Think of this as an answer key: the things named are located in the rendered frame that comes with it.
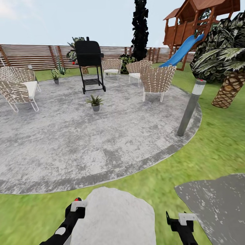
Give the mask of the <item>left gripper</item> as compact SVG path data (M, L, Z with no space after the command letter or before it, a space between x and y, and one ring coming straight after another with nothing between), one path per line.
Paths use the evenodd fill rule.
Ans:
M65 210L65 219L73 218L75 220L75 223L76 223L79 218L85 217L85 207L78 207L78 209L75 212L71 212L70 211L71 205L72 205L72 203Z

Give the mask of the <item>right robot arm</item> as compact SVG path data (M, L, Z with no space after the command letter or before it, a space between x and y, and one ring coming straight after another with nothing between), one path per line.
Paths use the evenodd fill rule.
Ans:
M198 245L194 236L193 236L193 221L197 219L196 214L194 213L179 213L179 219L170 219L167 216L167 223L171 226L172 231L178 231L180 239L183 242L183 245Z

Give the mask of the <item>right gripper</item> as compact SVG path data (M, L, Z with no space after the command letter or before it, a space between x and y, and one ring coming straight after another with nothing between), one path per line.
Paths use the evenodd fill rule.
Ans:
M193 227L193 222L191 220L187 220L186 221L187 225L182 226L178 219L170 219L169 216L167 216L166 218L167 218L168 225L171 226L171 230L178 231L181 239L182 239L182 235L185 233L189 233L193 236L192 233L194 231L194 227Z

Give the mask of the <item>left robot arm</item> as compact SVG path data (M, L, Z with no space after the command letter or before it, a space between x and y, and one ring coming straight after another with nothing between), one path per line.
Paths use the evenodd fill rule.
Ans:
M73 228L79 218L85 217L88 201L73 201L65 210L65 221L47 241L39 245L70 245Z

